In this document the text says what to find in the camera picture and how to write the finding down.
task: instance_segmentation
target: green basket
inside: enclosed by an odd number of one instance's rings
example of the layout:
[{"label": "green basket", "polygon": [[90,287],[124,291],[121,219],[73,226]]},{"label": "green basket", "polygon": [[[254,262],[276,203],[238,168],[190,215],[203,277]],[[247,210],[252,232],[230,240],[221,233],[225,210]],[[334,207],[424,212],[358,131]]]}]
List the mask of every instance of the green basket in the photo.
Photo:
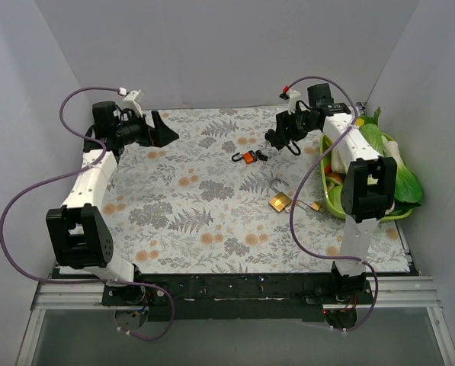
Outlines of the green basket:
[{"label": "green basket", "polygon": [[[387,135],[386,133],[383,133],[383,135],[388,139],[388,141],[394,141],[394,139],[391,136]],[[324,153],[324,151],[327,150],[327,148],[330,146],[330,144],[331,144],[330,139],[326,135],[322,135],[322,138],[320,139],[320,154],[321,155]],[[325,202],[327,203],[328,212],[330,212],[335,217],[338,217],[339,219],[345,219],[346,214],[344,213],[344,211],[341,211],[341,210],[338,210],[337,208],[335,208],[335,206],[328,199],[327,182],[325,181],[325,167],[327,165],[329,165],[330,163],[331,163],[330,154],[328,154],[320,162],[320,169],[322,170],[322,185],[324,186],[324,193],[325,193]],[[400,215],[385,216],[383,219],[381,219],[381,222],[391,221],[391,220],[400,220],[400,219],[407,217],[411,213],[412,213],[412,209],[409,209],[407,211],[404,211]]]}]

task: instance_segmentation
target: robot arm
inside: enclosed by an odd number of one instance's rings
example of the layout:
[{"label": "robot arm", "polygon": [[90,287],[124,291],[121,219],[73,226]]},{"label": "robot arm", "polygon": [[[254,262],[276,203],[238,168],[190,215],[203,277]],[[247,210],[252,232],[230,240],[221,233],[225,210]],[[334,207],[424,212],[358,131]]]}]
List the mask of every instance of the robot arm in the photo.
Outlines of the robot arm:
[{"label": "robot arm", "polygon": [[69,196],[60,208],[51,209],[46,224],[56,260],[61,266],[85,269],[104,280],[133,281],[139,273],[136,266],[119,255],[114,255],[114,242],[100,209],[112,173],[117,167],[125,145],[163,147],[179,138],[152,111],[154,127],[146,123],[139,105],[140,91],[132,91],[123,100],[121,110],[112,101],[93,104],[94,124],[87,135],[95,132],[95,139],[107,147],[104,158],[90,165],[101,154],[97,143],[85,141],[81,173]]},{"label": "robot arm", "polygon": [[[287,147],[299,155],[296,142],[308,132],[321,130],[331,141],[336,141],[350,128],[351,111],[344,103],[334,103],[328,84],[314,85],[308,94],[309,106],[303,103],[300,93],[292,89],[281,95],[289,99],[288,111],[277,114],[276,130],[265,134],[265,139],[278,150]],[[346,224],[339,255],[365,258],[371,233],[393,205],[396,162],[382,157],[356,128],[350,130],[335,149],[347,169],[341,194]],[[377,183],[368,184],[369,177]],[[336,260],[332,271],[338,286],[345,291],[356,291],[366,279],[364,265],[352,260]]]}]

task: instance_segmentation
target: table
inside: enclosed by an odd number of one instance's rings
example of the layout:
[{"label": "table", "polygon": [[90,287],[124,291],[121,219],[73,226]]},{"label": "table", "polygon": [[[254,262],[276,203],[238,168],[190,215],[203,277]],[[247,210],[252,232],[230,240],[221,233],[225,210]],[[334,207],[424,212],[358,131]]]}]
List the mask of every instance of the table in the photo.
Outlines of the table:
[{"label": "table", "polygon": [[[268,201],[274,186],[293,196],[318,156],[321,133],[300,141],[301,156],[268,147],[264,134],[286,107],[161,111],[180,140],[163,149],[127,146],[107,187],[102,213],[115,249],[143,273],[328,272],[293,241],[288,213]],[[266,162],[233,162],[234,153],[260,149]],[[300,199],[324,203],[320,170]],[[295,211],[300,241],[337,255],[344,221],[325,209]],[[378,272],[408,271],[394,222],[381,223],[367,256]]]}]

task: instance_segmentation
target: black base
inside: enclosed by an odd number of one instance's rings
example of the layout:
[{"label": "black base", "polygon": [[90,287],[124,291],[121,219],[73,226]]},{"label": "black base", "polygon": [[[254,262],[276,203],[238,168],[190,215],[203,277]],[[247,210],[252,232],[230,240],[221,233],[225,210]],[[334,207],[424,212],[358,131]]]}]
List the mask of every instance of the black base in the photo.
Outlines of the black base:
[{"label": "black base", "polygon": [[340,299],[351,297],[353,294],[363,291],[364,285],[367,283],[366,272],[361,273],[359,276],[343,276],[339,273],[335,262],[332,263],[331,278],[332,292]]},{"label": "black base", "polygon": [[[324,320],[323,304],[337,303],[330,273],[319,274],[141,274],[138,282],[157,284],[175,300],[175,319],[302,319]],[[126,306],[104,287],[102,305]],[[146,288],[149,321],[169,319],[168,299]],[[373,301],[364,283],[357,302]]]}]

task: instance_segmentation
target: padlock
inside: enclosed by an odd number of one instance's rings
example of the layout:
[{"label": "padlock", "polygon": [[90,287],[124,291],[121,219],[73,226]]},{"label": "padlock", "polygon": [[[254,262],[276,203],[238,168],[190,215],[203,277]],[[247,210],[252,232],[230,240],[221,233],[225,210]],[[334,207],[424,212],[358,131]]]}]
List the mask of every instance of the padlock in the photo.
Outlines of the padlock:
[{"label": "padlock", "polygon": [[251,164],[253,162],[257,162],[258,159],[265,162],[268,160],[268,157],[266,155],[263,155],[261,150],[258,150],[256,152],[249,150],[246,154],[244,154],[242,157],[238,158],[238,156],[241,155],[239,152],[232,155],[232,161],[233,162],[238,162],[242,159],[244,159],[246,164]]},{"label": "padlock", "polygon": [[285,207],[291,204],[291,198],[285,193],[280,192],[273,198],[271,198],[270,205],[278,212],[281,212]]}]

